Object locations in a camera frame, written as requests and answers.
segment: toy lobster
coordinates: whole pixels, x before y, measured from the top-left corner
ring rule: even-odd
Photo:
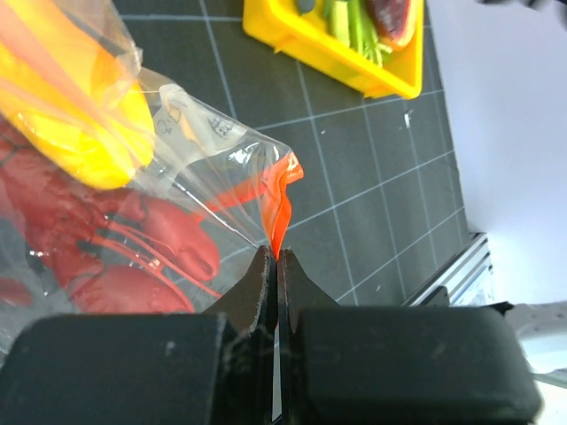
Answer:
[[[204,282],[220,266],[214,242],[189,213],[136,189],[92,189],[44,157],[0,118],[0,217],[24,237],[82,311],[152,313],[194,310],[164,267],[219,297]],[[137,243],[130,248],[101,232]],[[137,267],[106,265],[82,247],[118,252]],[[1,298],[27,304],[25,286],[0,280]]]

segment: grid line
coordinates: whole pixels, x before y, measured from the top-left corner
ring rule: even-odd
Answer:
[[[433,59],[437,60],[437,58],[431,58],[429,55],[425,55],[425,66],[427,66],[427,70],[429,71],[428,74],[429,74],[430,84],[431,84],[432,87],[433,87],[433,72],[432,72],[432,68],[431,68],[431,61]],[[439,129],[441,130],[441,140],[443,142],[443,145],[445,147],[447,147],[447,135],[443,131],[443,125],[441,124],[441,115],[440,114],[442,113],[442,111],[440,110],[439,102],[437,101],[437,96],[433,97],[433,104],[435,104],[435,112],[437,113],[437,120],[438,120],[438,123],[439,123]],[[453,179],[451,178],[451,169],[449,167],[447,167],[447,177],[449,179],[449,188],[451,190],[451,196],[452,196],[452,199],[453,199],[453,208],[456,209],[457,208],[457,194],[455,192]],[[458,215],[456,216],[456,221],[457,221],[457,227],[460,228],[462,223],[461,223],[461,219]],[[459,230],[458,234],[459,234],[458,235],[459,236],[459,242],[461,243],[461,245],[463,245],[465,241],[462,240],[462,233],[461,233],[460,230]]]
[[[221,55],[219,49],[216,45],[216,40],[214,38],[213,28],[211,27],[211,20],[209,19],[209,14],[206,10],[205,0],[198,0],[201,5],[201,10],[203,11],[203,17],[205,18],[206,32],[209,34],[209,39],[211,41],[211,47],[213,48],[214,61],[216,62],[216,67],[221,75],[222,88],[224,89],[224,94],[227,97],[227,102],[229,104],[230,115],[235,120],[238,120],[237,110],[234,107],[234,102],[232,101],[232,95],[229,90],[229,83],[227,81],[227,76],[224,73],[224,66],[222,65]]]
[[[376,152],[376,146],[375,146],[376,140],[374,139],[374,133],[372,132],[372,129],[370,128],[369,112],[368,112],[367,108],[362,109],[362,112],[364,113],[364,121],[366,123],[366,130],[369,134],[370,150],[372,151],[372,158],[374,159],[374,166],[376,167],[376,172],[378,174],[378,181],[381,182],[382,181],[382,173],[380,171],[380,165],[378,163],[378,154]],[[385,191],[384,191],[384,185],[380,186],[380,196],[382,197],[382,202],[384,203],[384,209],[385,209],[385,214],[386,214],[386,222],[388,223],[388,232],[390,233],[390,240],[392,241],[393,253],[394,253],[394,257],[396,258],[396,268],[398,269],[398,277],[400,278],[401,293],[402,293],[403,297],[406,298],[406,285],[404,283],[404,276],[401,273],[400,260],[398,258],[398,247],[396,246],[396,241],[395,241],[395,238],[393,237],[392,220],[390,219],[390,210],[388,209],[388,203],[386,202],[386,194],[385,194]]]
[[[406,108],[405,113],[410,114],[410,111],[408,110],[408,103],[406,101],[404,101],[404,106]],[[406,121],[406,125],[408,126],[409,141],[410,141],[410,144],[411,144],[411,151],[412,151],[413,156],[414,156],[414,161],[416,162],[416,165],[419,165],[419,158],[417,157],[416,140],[414,138],[414,130],[412,130],[412,128],[411,128],[411,116],[408,116],[407,121]],[[435,268],[438,268],[439,263],[437,261],[437,252],[435,250],[435,244],[433,243],[433,235],[431,234],[431,218],[429,216],[427,203],[425,202],[425,191],[423,190],[423,179],[422,179],[422,174],[421,174],[420,171],[417,172],[417,182],[419,183],[419,190],[421,192],[423,210],[425,212],[425,223],[427,224],[427,228],[430,230],[429,231],[429,242],[430,242],[430,245],[431,245],[431,254],[433,255],[433,264],[435,265]]]
[[[123,13],[122,20],[172,20],[184,22],[242,22],[242,18],[236,16],[208,16],[208,15],[171,15],[167,13],[150,13],[136,15],[134,13]]]
[[[315,145],[317,147],[317,152],[319,154],[319,160],[321,161],[322,173],[325,179],[325,185],[327,186],[327,191],[329,192],[330,202],[332,205],[334,205],[335,198],[330,188],[330,180],[329,180],[329,175],[327,173],[327,166],[325,165],[325,159],[322,154],[321,141],[319,140],[319,133],[317,132],[317,128],[315,127],[315,118],[313,116],[313,109],[311,108],[311,101],[309,100],[309,95],[307,93],[307,85],[305,83],[305,77],[303,75],[303,70],[301,69],[301,64],[299,63],[299,61],[296,60],[295,65],[298,69],[299,83],[301,84],[301,89],[303,90],[303,97],[305,98],[305,102],[307,105],[307,113],[309,113],[309,117],[310,117],[309,120],[311,122],[311,129],[313,130],[313,136],[315,138]],[[348,256],[346,255],[345,240],[343,239],[343,232],[341,231],[340,223],[338,222],[337,210],[333,209],[332,211],[333,211],[333,217],[335,219],[335,224],[337,225],[338,241],[340,242],[340,249],[342,250],[343,257],[345,258],[346,273],[348,275],[348,280],[350,281],[351,288],[354,289],[353,274],[351,272],[351,267],[348,262]],[[353,295],[354,295],[354,303],[358,305],[358,298],[356,297],[356,293],[353,293]]]
[[[426,93],[422,93],[420,96],[429,96],[429,95],[434,95],[436,93],[440,93],[443,90],[432,90],[432,91],[428,91]],[[367,106],[375,106],[378,104],[389,104],[392,102],[401,102],[404,99],[402,97],[395,97],[394,99],[384,99],[384,100],[377,100],[376,102],[373,102],[371,104],[360,104],[357,106],[351,106],[349,108],[345,108],[345,109],[338,109],[336,111],[330,111],[330,112],[324,112],[324,113],[317,113],[317,114],[310,114],[307,117],[302,117],[302,118],[296,118],[294,120],[287,120],[287,121],[280,121],[280,122],[275,122],[273,124],[267,124],[265,126],[259,126],[256,127],[255,130],[256,131],[263,131],[263,130],[268,130],[270,128],[274,128],[274,127],[280,127],[280,126],[286,126],[288,124],[299,124],[301,122],[305,122],[305,121],[309,121],[311,119],[316,120],[319,118],[325,118],[325,117],[330,117],[332,115],[337,115],[339,113],[344,113],[344,112],[352,112],[352,111],[358,111],[360,109],[364,109]]]
[[[444,219],[443,221],[441,221],[439,224],[435,225],[430,231],[424,233],[422,236],[420,236],[419,238],[417,238],[412,244],[410,244],[409,246],[407,246],[406,248],[404,248],[403,250],[400,251],[400,253],[396,256],[396,257],[392,257],[391,259],[389,259],[388,261],[386,261],[382,266],[380,266],[378,269],[376,269],[374,272],[372,272],[371,274],[369,274],[368,276],[366,276],[364,279],[362,279],[360,282],[356,283],[354,285],[354,287],[351,290],[348,290],[347,292],[345,292],[343,295],[341,295],[340,297],[336,298],[335,301],[340,301],[341,299],[343,299],[344,297],[346,297],[348,294],[350,294],[351,292],[354,292],[354,290],[356,290],[356,288],[358,288],[359,286],[361,286],[363,283],[367,282],[369,279],[372,278],[372,276],[374,276],[377,273],[380,273],[380,271],[382,269],[384,269],[384,267],[388,266],[389,264],[391,264],[394,260],[396,260],[397,257],[399,257],[400,255],[402,255],[404,252],[406,252],[407,250],[409,250],[411,247],[413,247],[414,245],[420,243],[424,238],[426,238],[427,236],[429,236],[431,234],[431,231],[443,226],[446,222],[448,222],[449,220],[451,220],[455,215],[457,215],[458,213],[461,212],[461,210],[464,209],[464,206],[462,206],[461,208],[459,208],[457,211],[453,212],[451,215],[449,215],[446,219]]]
[[[319,216],[321,216],[321,215],[323,215],[323,214],[325,214],[325,213],[328,213],[329,211],[333,211],[334,209],[340,207],[341,205],[346,204],[347,202],[353,201],[353,200],[355,200],[355,199],[358,198],[358,197],[361,197],[361,196],[363,196],[363,195],[366,195],[367,193],[371,192],[372,190],[376,190],[376,189],[380,188],[381,186],[384,186],[385,184],[388,184],[388,183],[390,183],[390,182],[393,182],[394,180],[399,179],[400,177],[403,177],[403,176],[406,175],[406,174],[412,173],[412,172],[414,172],[415,170],[419,170],[422,166],[427,166],[427,165],[430,164],[431,162],[434,162],[434,161],[437,161],[438,159],[444,158],[444,157],[446,157],[447,155],[449,155],[449,154],[451,154],[451,153],[453,153],[453,151],[445,152],[445,153],[439,155],[438,157],[435,157],[435,158],[433,158],[433,159],[430,159],[429,161],[423,162],[423,163],[420,164],[419,166],[414,166],[413,168],[410,168],[410,169],[404,171],[403,173],[400,173],[400,174],[395,175],[395,176],[393,176],[393,177],[391,177],[391,178],[389,178],[389,179],[387,179],[387,180],[384,180],[383,182],[378,183],[376,186],[372,186],[371,188],[365,189],[365,190],[363,190],[362,192],[357,193],[356,195],[352,195],[351,197],[348,197],[348,198],[345,199],[345,200],[342,200],[342,201],[340,201],[340,202],[337,202],[336,204],[331,205],[330,207],[327,207],[327,208],[325,208],[324,210],[321,210],[320,212],[317,212],[317,213],[315,213],[315,214],[313,214],[313,215],[310,215],[309,217],[307,217],[307,218],[305,218],[305,219],[303,219],[303,220],[301,220],[301,221],[298,221],[297,223],[292,224],[291,226],[288,227],[288,229],[296,228],[297,226],[299,226],[299,225],[301,225],[301,224],[304,224],[304,223],[307,223],[308,221],[311,221],[312,219],[315,219],[315,218],[317,218],[317,217],[319,217]]]

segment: plastic bag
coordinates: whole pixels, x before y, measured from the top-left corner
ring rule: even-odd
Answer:
[[[142,68],[111,2],[0,15],[0,350],[51,313],[203,311],[279,252],[288,146]]]

